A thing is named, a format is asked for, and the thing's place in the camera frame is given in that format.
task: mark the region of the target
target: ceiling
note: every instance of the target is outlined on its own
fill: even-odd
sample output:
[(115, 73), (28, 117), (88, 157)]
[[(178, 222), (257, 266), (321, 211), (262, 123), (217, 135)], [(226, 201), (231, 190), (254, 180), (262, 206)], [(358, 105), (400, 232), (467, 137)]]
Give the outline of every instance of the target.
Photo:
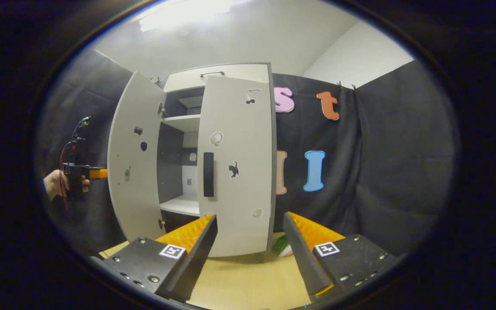
[(301, 76), (358, 19), (319, 0), (231, 0), (229, 12), (171, 29), (142, 32), (139, 16), (93, 43), (131, 71), (163, 81), (182, 69), (270, 62)]

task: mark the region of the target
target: hand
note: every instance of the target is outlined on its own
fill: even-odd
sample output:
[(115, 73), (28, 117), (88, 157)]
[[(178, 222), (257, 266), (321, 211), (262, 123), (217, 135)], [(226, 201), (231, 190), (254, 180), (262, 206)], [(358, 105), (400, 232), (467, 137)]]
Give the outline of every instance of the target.
[[(45, 185), (45, 191), (47, 192), (49, 200), (53, 200), (53, 198), (55, 198), (55, 196), (57, 195), (66, 195), (66, 193), (62, 191), (62, 188), (66, 188), (66, 190), (70, 189), (68, 178), (66, 177), (64, 171), (58, 169), (53, 170), (53, 172), (47, 175), (43, 179), (43, 184)], [(83, 192), (88, 192), (89, 188), (87, 187), (87, 185), (89, 185), (89, 180), (85, 179), (85, 175), (81, 176), (81, 184), (85, 185), (82, 188)]]

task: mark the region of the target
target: orange gripper pad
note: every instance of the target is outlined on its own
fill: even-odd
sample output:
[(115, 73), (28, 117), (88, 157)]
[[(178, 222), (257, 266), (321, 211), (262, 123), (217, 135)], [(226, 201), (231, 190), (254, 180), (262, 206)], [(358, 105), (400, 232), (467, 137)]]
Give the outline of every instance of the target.
[(178, 247), (183, 247), (187, 249), (187, 253), (189, 253), (195, 246), (200, 234), (204, 231), (204, 228), (209, 223), (212, 216), (213, 214), (210, 214), (201, 217), (198, 220), (193, 220), (189, 224), (185, 224), (178, 229), (163, 235), (162, 237), (156, 239), (156, 241), (167, 245), (177, 245)]
[(108, 170), (106, 170), (106, 169), (90, 170), (89, 171), (89, 178), (90, 179), (102, 179), (102, 178), (107, 178), (107, 177), (108, 177)]
[(298, 227), (298, 230), (304, 238), (307, 247), (309, 247), (309, 251), (313, 251), (313, 247), (315, 247), (315, 245), (320, 245), (326, 242), (335, 242), (345, 238), (341, 234), (330, 230), (321, 224), (317, 224), (312, 220), (308, 220), (303, 216), (299, 216), (289, 211), (288, 214)]

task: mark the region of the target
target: letter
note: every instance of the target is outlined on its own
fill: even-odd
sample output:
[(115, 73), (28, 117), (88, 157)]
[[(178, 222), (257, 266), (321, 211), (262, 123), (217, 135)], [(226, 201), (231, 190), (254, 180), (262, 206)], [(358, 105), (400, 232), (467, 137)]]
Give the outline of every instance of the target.
[(306, 192), (315, 192), (325, 185), (321, 182), (322, 161), (325, 158), (323, 151), (308, 151), (305, 153), (307, 159), (307, 184), (304, 185)]
[(277, 195), (286, 194), (287, 188), (284, 186), (284, 160), (287, 157), (285, 151), (277, 151)]
[(275, 87), (275, 112), (290, 112), (294, 110), (295, 103), (292, 98), (292, 91), (288, 87)]
[(330, 92), (322, 92), (317, 94), (317, 98), (321, 100), (322, 113), (329, 120), (338, 120), (340, 114), (334, 111), (334, 104), (338, 104), (338, 100), (332, 96)]

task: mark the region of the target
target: ceiling light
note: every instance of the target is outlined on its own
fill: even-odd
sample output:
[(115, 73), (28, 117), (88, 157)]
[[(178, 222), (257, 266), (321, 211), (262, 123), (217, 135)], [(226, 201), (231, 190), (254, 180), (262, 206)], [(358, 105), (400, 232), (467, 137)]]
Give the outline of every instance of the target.
[(143, 32), (171, 28), (228, 12), (230, 3), (229, 0), (168, 0), (154, 9), (152, 14), (139, 21)]

